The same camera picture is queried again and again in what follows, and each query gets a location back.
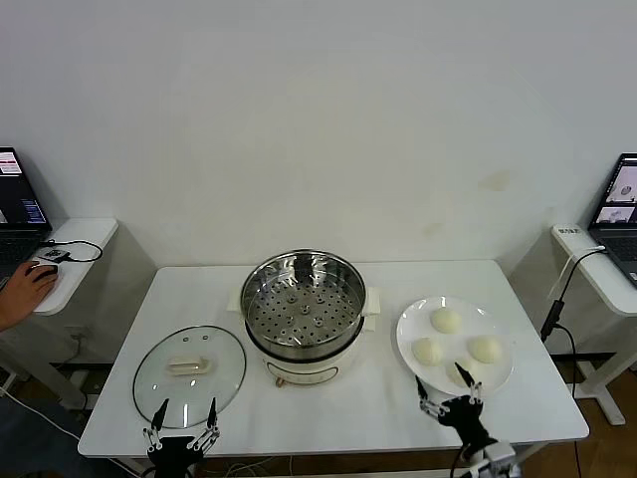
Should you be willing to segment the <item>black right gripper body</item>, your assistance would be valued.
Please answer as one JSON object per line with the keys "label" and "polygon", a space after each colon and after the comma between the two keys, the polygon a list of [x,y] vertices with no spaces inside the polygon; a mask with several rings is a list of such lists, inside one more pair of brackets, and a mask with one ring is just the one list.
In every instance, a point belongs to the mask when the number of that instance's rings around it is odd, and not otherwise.
{"label": "black right gripper body", "polygon": [[497,442],[481,422],[484,402],[470,395],[456,396],[440,405],[438,421],[452,427],[459,435],[463,456],[472,458],[478,452]]}

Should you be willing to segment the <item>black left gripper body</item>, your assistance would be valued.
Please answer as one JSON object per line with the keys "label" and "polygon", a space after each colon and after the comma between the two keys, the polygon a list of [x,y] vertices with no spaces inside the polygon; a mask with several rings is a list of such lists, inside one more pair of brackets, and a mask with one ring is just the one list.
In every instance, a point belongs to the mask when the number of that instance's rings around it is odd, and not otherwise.
{"label": "black left gripper body", "polygon": [[196,449],[194,436],[169,436],[159,439],[147,450],[151,466],[146,476],[156,478],[193,477],[192,468],[200,461],[200,449]]}

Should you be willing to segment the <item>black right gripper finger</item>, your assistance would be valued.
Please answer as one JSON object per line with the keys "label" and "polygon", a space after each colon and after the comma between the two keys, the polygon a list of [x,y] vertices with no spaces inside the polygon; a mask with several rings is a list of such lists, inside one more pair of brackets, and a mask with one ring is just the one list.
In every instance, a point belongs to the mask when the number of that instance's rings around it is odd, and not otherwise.
{"label": "black right gripper finger", "polygon": [[418,376],[415,376],[415,380],[417,384],[420,409],[432,417],[444,416],[447,413],[446,407],[440,403],[432,401],[429,398],[429,394],[424,386],[424,383]]}
{"label": "black right gripper finger", "polygon": [[454,362],[454,366],[459,373],[460,377],[464,381],[465,385],[469,388],[470,391],[470,403],[481,403],[482,402],[482,384],[479,381],[475,381],[473,376],[470,374],[468,370],[463,368],[458,362]]}

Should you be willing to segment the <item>person's bare hand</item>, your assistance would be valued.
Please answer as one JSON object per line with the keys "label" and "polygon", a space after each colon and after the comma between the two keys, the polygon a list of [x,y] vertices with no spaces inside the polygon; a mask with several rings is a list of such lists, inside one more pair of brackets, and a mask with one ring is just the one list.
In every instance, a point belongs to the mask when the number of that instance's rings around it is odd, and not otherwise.
{"label": "person's bare hand", "polygon": [[1,331],[31,315],[53,290],[57,279],[56,265],[40,265],[37,261],[21,264],[1,290]]}

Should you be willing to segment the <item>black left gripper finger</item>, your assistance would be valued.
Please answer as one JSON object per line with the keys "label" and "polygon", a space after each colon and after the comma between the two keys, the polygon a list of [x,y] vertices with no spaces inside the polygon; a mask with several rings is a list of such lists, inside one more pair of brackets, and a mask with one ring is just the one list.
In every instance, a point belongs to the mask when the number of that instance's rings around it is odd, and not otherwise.
{"label": "black left gripper finger", "polygon": [[194,451],[208,451],[216,443],[219,436],[220,430],[218,427],[216,398],[213,397],[207,416],[205,429],[196,438],[188,443],[187,448]]}
{"label": "black left gripper finger", "polygon": [[150,422],[150,427],[142,430],[142,433],[148,442],[148,451],[157,451],[162,448],[162,444],[160,442],[160,430],[163,426],[168,403],[169,399],[165,398],[160,407],[154,413]]}

